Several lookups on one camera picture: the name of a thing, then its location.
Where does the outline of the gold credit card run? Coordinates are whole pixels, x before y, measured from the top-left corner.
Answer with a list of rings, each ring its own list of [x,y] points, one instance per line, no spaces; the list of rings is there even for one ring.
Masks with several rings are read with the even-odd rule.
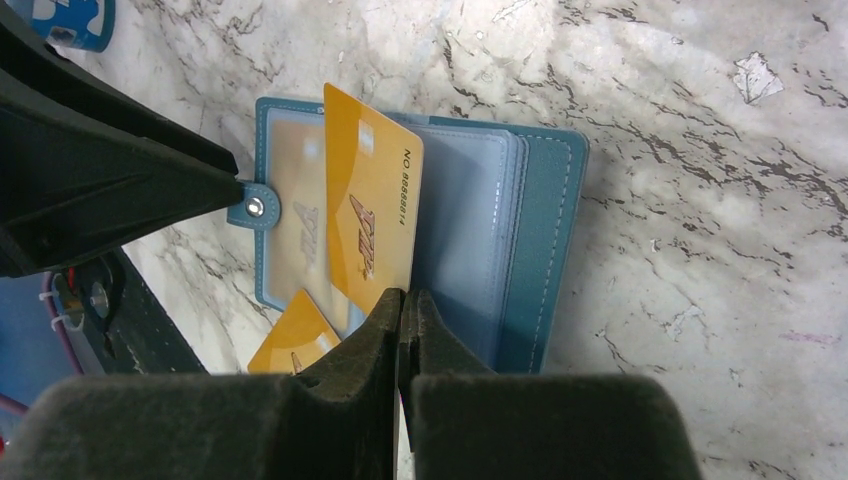
[[[335,330],[304,290],[299,290],[270,330],[247,371],[299,374],[340,343]]]
[[[319,123],[270,123],[269,186],[281,216],[266,243],[266,292],[286,306],[304,290],[343,336],[350,303],[330,281],[326,242],[325,133]]]
[[[385,289],[410,287],[424,146],[330,83],[323,99],[330,278],[369,313]]]

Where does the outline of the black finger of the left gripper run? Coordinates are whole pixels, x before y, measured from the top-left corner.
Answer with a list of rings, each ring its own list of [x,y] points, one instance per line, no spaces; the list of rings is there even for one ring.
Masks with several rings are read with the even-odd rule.
[[[1,273],[75,266],[239,203],[233,154],[60,56],[1,9]]]

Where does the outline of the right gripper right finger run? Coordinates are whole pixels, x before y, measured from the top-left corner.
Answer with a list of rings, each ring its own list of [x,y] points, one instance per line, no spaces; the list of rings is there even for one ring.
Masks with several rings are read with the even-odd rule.
[[[498,374],[408,293],[400,378],[419,479],[697,479],[681,414],[655,380]]]

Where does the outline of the blue card holder wallet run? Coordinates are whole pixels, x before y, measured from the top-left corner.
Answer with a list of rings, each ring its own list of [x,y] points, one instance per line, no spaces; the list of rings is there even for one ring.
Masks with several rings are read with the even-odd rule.
[[[324,127],[324,107],[263,97],[256,114],[255,175],[228,220],[254,233],[258,300],[284,310],[266,292],[266,243],[281,216],[268,180],[270,123]],[[588,159],[586,137],[463,118],[392,119],[424,146],[410,287],[431,293],[443,322],[489,368],[539,372]],[[348,330],[341,336],[333,328],[342,338],[368,314],[347,300]]]

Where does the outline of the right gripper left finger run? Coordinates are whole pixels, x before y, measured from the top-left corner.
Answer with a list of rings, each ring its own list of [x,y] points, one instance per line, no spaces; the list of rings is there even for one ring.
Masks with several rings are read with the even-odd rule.
[[[79,376],[45,391],[5,479],[393,479],[403,293],[297,375]]]

